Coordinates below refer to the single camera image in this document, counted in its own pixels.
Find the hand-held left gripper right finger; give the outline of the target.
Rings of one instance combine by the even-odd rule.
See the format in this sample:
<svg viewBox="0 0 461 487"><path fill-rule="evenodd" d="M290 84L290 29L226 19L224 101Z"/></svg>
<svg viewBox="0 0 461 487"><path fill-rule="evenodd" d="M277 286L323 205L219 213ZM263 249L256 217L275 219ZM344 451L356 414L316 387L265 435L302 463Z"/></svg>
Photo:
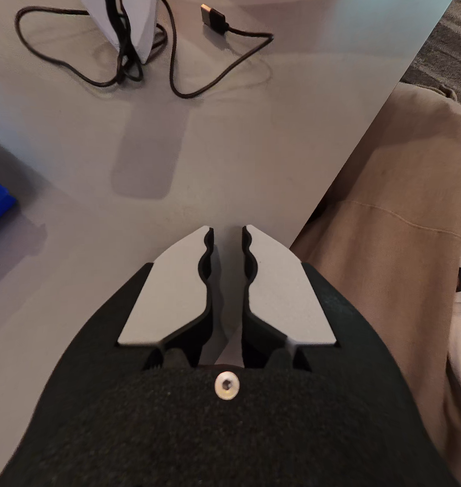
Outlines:
<svg viewBox="0 0 461 487"><path fill-rule="evenodd" d="M304 265L289 248L248 224L242 228L242 252L245 368L264 368L276 350L294 360L302 348L337 345Z"/></svg>

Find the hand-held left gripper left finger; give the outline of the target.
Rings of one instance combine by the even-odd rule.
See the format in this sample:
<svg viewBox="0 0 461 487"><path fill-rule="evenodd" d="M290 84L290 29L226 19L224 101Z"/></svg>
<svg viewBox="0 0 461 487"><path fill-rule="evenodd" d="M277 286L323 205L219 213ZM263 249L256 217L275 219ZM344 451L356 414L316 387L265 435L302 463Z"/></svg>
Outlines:
<svg viewBox="0 0 461 487"><path fill-rule="evenodd" d="M213 333L209 285L214 230L202 226L161 253L150 269L117 344L180 349L192 367Z"/></svg>

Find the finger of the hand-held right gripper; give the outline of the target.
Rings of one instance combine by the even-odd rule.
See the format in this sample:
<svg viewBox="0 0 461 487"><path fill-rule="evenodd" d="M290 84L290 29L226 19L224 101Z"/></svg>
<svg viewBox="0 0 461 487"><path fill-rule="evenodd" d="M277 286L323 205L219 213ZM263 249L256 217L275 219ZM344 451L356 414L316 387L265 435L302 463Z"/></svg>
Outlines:
<svg viewBox="0 0 461 487"><path fill-rule="evenodd" d="M158 1L128 1L131 42L144 64L152 51Z"/></svg>
<svg viewBox="0 0 461 487"><path fill-rule="evenodd" d="M118 37L109 19L106 1L81 1L81 3L106 39L114 48L119 48Z"/></svg>

